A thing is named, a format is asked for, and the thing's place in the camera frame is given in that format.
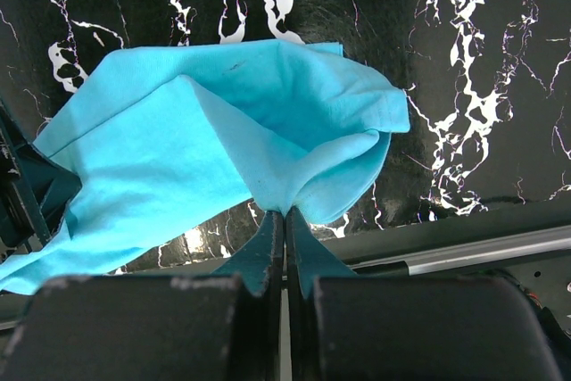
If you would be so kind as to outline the cyan t shirt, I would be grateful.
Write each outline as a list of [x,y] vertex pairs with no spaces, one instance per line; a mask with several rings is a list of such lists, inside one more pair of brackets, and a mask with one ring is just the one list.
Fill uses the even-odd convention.
[[82,187],[43,250],[2,264],[1,287],[113,272],[250,199],[333,222],[409,129],[405,93],[337,43],[114,51],[35,140]]

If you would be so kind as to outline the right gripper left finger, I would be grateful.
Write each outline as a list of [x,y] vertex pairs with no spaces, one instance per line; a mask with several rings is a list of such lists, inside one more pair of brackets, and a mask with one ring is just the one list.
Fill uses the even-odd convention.
[[278,380],[284,218],[268,211],[251,237],[213,271],[242,282],[232,316],[227,380]]

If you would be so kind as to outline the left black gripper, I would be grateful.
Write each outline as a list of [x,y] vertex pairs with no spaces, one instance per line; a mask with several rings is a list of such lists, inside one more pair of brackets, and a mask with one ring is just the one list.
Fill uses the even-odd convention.
[[77,175],[48,160],[1,108],[1,248],[40,250],[60,231]]

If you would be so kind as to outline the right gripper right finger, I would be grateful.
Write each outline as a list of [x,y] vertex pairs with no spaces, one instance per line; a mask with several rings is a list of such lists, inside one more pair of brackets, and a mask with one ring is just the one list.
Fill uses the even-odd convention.
[[311,232],[296,207],[285,217],[285,264],[294,380],[319,380],[318,322],[313,285],[321,277],[354,277],[356,273]]

